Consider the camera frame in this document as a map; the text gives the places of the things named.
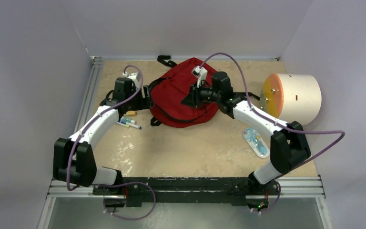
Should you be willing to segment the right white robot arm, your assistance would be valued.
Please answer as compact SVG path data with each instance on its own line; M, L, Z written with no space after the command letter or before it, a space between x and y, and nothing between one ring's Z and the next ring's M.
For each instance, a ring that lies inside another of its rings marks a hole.
M195 67L192 74L197 82L190 86L183 105L200 107L203 104L217 104L219 110L253 127L270 141L269 161L249 175L248 187L254 194L260 194L267 183L301 166L311 151L300 123L287 123L277 119L248 102L248 93L235 93L230 78L225 72L212 75L212 83L206 82L207 71Z

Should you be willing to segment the red backpack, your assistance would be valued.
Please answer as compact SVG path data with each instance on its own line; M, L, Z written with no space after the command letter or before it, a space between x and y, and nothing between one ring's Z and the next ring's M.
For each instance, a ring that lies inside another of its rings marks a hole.
M182 105L181 101L188 95L190 86L197 82L197 78L192 74L194 67L201 66L208 71L206 77L208 84L212 83L211 77L218 71L195 57L179 64L171 61L169 56L165 58L168 62L164 65L169 66L170 70L148 86L152 102L149 109L153 116L151 125L163 124L174 128L185 128L210 121L220 111L217 104L203 104L191 108ZM256 99L260 98L253 93L248 94Z

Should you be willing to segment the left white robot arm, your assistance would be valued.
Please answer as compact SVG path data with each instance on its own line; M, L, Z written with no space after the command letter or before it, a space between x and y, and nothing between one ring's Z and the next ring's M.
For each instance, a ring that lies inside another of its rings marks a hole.
M114 89L106 94L90 120L68 138L54 144L53 178L71 185L89 187L104 185L111 195L123 189L119 170L96 164L93 150L107 131L128 112L146 109L147 91L142 90L143 79L138 73L119 77Z

